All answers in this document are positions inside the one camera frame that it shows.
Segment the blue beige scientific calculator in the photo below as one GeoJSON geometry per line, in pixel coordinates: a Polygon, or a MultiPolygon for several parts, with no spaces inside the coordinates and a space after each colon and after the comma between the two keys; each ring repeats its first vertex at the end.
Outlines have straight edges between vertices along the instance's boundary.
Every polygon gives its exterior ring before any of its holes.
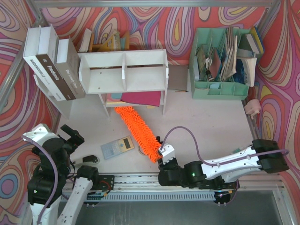
{"type": "Polygon", "coordinates": [[[105,160],[123,154],[134,148],[135,147],[131,136],[126,136],[124,138],[101,145],[101,151],[105,160]]]}

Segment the orange chenille duster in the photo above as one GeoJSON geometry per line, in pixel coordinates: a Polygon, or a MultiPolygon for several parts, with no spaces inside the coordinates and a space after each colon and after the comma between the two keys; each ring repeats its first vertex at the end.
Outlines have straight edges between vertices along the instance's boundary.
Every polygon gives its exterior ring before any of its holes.
{"type": "Polygon", "coordinates": [[[158,152],[161,144],[139,113],[132,106],[118,106],[114,109],[150,161],[155,163],[161,159],[158,152]]]}

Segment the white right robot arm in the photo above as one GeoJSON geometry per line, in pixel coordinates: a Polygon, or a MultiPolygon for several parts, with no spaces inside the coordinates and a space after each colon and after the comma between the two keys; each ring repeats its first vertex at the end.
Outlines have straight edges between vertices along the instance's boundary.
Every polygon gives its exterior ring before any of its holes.
{"type": "Polygon", "coordinates": [[[281,150],[276,141],[256,139],[244,150],[227,157],[193,161],[179,166],[175,149],[165,144],[159,153],[158,182],[161,186],[179,186],[197,189],[234,189],[240,177],[258,172],[279,173],[289,170],[285,160],[286,150],[281,150]]]}

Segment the white wooden bookshelf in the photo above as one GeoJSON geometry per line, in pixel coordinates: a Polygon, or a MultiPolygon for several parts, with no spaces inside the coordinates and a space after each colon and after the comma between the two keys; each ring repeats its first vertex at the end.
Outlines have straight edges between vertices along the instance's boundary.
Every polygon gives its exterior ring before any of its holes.
{"type": "Polygon", "coordinates": [[[79,80],[86,94],[97,94],[107,116],[129,103],[107,101],[107,94],[159,91],[165,111],[169,67],[165,49],[79,53],[79,80]]]}

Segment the black T-shaped plastic part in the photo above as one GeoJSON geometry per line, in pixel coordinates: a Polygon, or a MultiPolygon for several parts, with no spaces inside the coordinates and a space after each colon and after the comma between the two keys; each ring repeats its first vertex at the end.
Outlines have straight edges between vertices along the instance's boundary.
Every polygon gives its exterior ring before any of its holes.
{"type": "Polygon", "coordinates": [[[163,143],[163,141],[161,141],[161,137],[160,137],[160,136],[157,136],[157,137],[156,137],[156,140],[157,140],[160,144],[163,143]]]}

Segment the white masking tape roll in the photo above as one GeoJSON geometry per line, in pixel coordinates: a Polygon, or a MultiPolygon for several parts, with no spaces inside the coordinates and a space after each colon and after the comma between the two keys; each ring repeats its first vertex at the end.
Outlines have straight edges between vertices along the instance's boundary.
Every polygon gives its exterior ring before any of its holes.
{"type": "Polygon", "coordinates": [[[146,154],[144,153],[144,151],[141,149],[140,146],[138,146],[138,151],[139,151],[140,154],[142,154],[142,155],[144,155],[144,156],[146,155],[146,154]]]}

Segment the grey Lonely One book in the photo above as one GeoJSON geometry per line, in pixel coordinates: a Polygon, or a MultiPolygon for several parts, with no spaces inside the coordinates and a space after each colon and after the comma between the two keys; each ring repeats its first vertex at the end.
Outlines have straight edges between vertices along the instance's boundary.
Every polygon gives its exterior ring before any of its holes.
{"type": "Polygon", "coordinates": [[[72,40],[60,39],[58,43],[56,68],[72,91],[73,99],[85,97],[85,91],[79,81],[80,58],[72,40]]]}

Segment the coloured paper sheet stack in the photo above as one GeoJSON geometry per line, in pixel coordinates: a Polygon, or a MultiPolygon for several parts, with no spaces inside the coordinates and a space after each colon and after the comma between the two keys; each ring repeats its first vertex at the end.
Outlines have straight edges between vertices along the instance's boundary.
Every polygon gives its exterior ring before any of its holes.
{"type": "Polygon", "coordinates": [[[123,92],[106,95],[106,104],[160,106],[161,91],[123,92]]]}

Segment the pink piggy figurine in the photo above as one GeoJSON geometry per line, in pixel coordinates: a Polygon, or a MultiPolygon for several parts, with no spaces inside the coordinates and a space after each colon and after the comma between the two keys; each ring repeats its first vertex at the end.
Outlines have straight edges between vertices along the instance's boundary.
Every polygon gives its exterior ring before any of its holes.
{"type": "Polygon", "coordinates": [[[252,99],[244,106],[245,113],[251,117],[253,120],[254,117],[260,113],[261,105],[258,99],[252,99]]]}

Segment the leaning books behind shelf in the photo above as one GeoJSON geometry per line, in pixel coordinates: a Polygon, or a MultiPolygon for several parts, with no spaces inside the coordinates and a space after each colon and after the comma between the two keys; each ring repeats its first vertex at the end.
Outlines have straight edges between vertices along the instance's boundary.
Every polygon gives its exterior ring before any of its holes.
{"type": "Polygon", "coordinates": [[[110,52],[110,51],[126,51],[130,49],[130,32],[126,31],[121,37],[116,30],[113,31],[106,41],[102,44],[94,44],[94,34],[91,30],[85,29],[83,37],[76,49],[79,53],[90,52],[110,52]]]}

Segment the white Mademoiselle book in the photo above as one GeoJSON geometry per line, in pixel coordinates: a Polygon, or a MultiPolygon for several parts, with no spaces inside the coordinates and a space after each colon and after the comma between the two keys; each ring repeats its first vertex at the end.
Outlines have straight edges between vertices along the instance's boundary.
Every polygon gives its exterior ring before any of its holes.
{"type": "Polygon", "coordinates": [[[40,34],[41,27],[28,29],[23,51],[23,58],[57,101],[66,100],[38,59],[40,34]]]}

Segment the magazines in green organizer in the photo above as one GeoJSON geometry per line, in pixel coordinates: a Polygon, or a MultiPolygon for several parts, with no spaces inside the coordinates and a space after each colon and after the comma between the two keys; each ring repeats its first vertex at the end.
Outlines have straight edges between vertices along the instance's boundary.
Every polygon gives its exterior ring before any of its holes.
{"type": "Polygon", "coordinates": [[[233,82],[240,35],[225,29],[198,28],[195,36],[194,80],[233,82]]]}

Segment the mint green desk organizer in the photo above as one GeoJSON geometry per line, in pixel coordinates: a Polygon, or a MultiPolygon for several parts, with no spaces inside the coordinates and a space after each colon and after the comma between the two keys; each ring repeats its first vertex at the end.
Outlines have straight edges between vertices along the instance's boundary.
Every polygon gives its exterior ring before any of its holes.
{"type": "MultiPolygon", "coordinates": [[[[239,35],[249,32],[248,30],[237,28],[234,28],[234,31],[239,35]]],[[[233,82],[196,82],[194,80],[194,56],[196,47],[195,36],[189,58],[192,97],[194,99],[244,100],[248,95],[249,87],[247,85],[235,82],[234,80],[233,82]]]]}

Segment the blue white books at organizer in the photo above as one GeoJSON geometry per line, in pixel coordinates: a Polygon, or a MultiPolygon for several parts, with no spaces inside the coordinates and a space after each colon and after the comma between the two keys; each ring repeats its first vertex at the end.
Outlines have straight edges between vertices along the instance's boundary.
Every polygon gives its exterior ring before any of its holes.
{"type": "Polygon", "coordinates": [[[234,81],[253,87],[255,84],[255,67],[265,51],[262,39],[256,27],[240,35],[237,48],[236,73],[234,81]]]}

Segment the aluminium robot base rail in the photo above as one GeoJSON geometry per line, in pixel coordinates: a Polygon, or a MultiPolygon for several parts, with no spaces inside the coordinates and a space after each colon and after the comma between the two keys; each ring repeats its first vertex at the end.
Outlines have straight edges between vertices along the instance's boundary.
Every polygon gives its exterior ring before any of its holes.
{"type": "MultiPolygon", "coordinates": [[[[104,184],[104,191],[87,196],[85,203],[96,205],[99,202],[145,202],[145,201],[214,201],[222,192],[229,195],[229,189],[223,191],[206,188],[189,189],[182,187],[163,187],[158,183],[158,175],[146,173],[115,174],[114,180],[109,180],[111,191],[104,184]]],[[[254,173],[239,178],[239,191],[271,191],[279,193],[285,186],[279,174],[254,173]]]]}

